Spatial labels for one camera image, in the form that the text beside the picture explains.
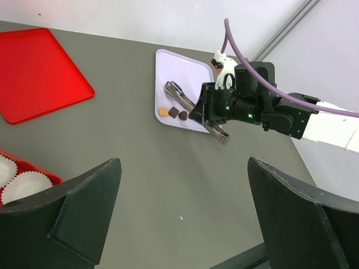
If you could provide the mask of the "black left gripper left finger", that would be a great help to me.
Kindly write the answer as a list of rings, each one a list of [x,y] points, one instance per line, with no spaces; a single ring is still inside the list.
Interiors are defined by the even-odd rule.
[[[121,182],[112,158],[1,207],[1,268],[94,268],[100,263]]]

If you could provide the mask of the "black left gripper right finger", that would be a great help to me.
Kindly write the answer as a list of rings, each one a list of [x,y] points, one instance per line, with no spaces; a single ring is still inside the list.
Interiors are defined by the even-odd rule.
[[[358,202],[251,157],[247,173],[272,268],[358,268]]]

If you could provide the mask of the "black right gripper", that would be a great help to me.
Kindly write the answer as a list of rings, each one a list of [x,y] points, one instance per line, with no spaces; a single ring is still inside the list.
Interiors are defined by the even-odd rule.
[[[199,99],[188,117],[204,126],[218,126],[235,120],[234,105],[238,95],[229,89],[216,89],[214,82],[203,83]]]

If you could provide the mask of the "metal tongs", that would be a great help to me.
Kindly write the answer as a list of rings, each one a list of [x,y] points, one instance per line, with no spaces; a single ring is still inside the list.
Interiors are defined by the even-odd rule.
[[[164,86],[164,93],[169,99],[179,103],[187,112],[188,118],[202,125],[221,145],[225,146],[229,142],[230,135],[221,127],[205,123],[202,119],[199,119],[199,117],[196,119],[194,115],[196,105],[185,95],[178,84],[174,81],[167,81]]]

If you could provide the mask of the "red chocolate box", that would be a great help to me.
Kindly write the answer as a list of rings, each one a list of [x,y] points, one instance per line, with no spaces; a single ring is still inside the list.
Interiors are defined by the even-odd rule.
[[[1,150],[1,206],[63,183],[61,177]]]

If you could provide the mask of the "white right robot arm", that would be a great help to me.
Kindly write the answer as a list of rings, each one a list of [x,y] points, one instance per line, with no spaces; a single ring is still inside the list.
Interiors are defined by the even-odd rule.
[[[219,85],[204,83],[190,119],[203,126],[215,127],[236,120],[273,130],[283,135],[326,143],[358,152],[358,118],[337,115],[313,105],[329,109],[337,106],[318,98],[290,93],[281,97],[270,92],[244,65],[218,77]]]

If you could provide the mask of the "dark round chocolate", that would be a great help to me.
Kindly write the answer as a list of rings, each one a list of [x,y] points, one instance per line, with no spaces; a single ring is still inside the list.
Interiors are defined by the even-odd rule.
[[[178,118],[182,121],[186,121],[188,119],[188,113],[186,111],[181,111],[178,114]]]

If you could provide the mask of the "lavender plastic tray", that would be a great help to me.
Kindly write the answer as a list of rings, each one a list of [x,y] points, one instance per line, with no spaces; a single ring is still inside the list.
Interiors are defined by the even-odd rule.
[[[190,131],[208,133],[208,131],[193,120],[180,120],[171,116],[162,117],[160,108],[175,107],[179,111],[184,108],[176,101],[167,98],[164,92],[165,83],[175,82],[184,94],[196,103],[199,99],[201,86],[204,82],[213,82],[212,69],[205,63],[170,52],[165,49],[157,50],[155,54],[155,117],[166,126],[182,128]]]

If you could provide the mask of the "white paper cup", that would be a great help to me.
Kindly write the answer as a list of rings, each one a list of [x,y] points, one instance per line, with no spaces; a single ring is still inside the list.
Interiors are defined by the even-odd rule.
[[[1,202],[9,202],[31,196],[53,187],[50,179],[38,171],[26,171],[15,176],[1,194]]]
[[[13,160],[1,155],[0,166],[1,166],[0,184],[2,188],[16,176],[17,164]]]

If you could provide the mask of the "red box lid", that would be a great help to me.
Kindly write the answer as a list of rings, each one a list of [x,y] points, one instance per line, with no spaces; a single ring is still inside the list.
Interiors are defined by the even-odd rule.
[[[49,29],[1,32],[1,115],[7,123],[20,124],[94,96]]]

